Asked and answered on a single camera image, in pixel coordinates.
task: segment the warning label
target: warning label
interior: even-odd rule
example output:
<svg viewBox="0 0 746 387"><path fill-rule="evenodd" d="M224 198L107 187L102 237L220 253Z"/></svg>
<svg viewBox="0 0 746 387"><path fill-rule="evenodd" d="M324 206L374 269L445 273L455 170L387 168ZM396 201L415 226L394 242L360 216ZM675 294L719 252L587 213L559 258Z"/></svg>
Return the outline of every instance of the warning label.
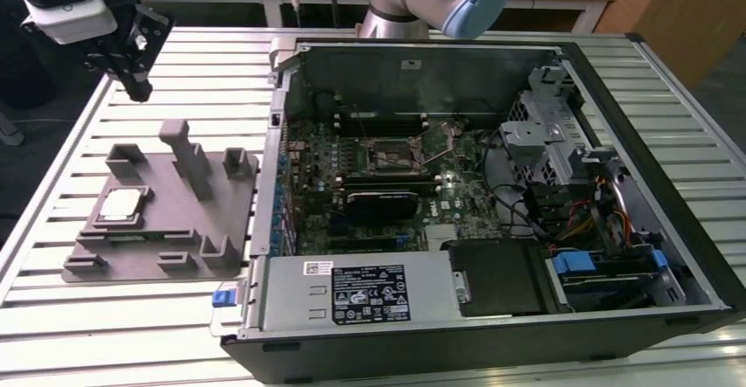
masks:
<svg viewBox="0 0 746 387"><path fill-rule="evenodd" d="M335 267L331 280L336 324L410 320L404 265Z"/></svg>

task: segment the blue tab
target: blue tab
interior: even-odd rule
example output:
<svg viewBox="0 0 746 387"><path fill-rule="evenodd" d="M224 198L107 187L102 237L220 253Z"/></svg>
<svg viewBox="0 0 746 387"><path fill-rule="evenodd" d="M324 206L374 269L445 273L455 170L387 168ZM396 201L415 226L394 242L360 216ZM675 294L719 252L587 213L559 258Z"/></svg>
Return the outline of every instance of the blue tab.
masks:
<svg viewBox="0 0 746 387"><path fill-rule="evenodd" d="M224 291L215 291L212 293L212 307L235 307L235 289L227 289Z"/></svg>
<svg viewBox="0 0 746 387"><path fill-rule="evenodd" d="M655 265L658 265L658 269L663 269L667 266L666 255L661 250L653 251L653 260L655 260Z"/></svg>
<svg viewBox="0 0 746 387"><path fill-rule="evenodd" d="M562 252L551 261L559 275L569 272L595 272L594 260L589 252Z"/></svg>
<svg viewBox="0 0 746 387"><path fill-rule="evenodd" d="M558 272L558 275L561 275L562 273L567 273L567 263L565 263L565 261L559 256L551 258L551 263L555 266L555 271Z"/></svg>

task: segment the slotted metal table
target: slotted metal table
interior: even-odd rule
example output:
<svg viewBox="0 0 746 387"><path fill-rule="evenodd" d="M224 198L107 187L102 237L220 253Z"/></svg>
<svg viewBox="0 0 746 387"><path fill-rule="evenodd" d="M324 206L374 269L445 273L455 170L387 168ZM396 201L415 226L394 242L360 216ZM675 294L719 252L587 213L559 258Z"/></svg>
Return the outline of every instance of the slotted metal table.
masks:
<svg viewBox="0 0 746 387"><path fill-rule="evenodd" d="M68 285L61 264L104 186L112 144L166 152L160 121L190 120L206 151L262 160L279 36L352 31L180 28L152 69L151 101L104 79L0 252L0 386L259 385L208 329L219 282ZM622 35L494 33L574 40L735 272L746 280L746 157L645 44ZM589 118L603 141L603 127ZM238 324L238 315L227 324ZM746 327L678 337L629 358L339 382L344 386L743 385Z"/></svg>

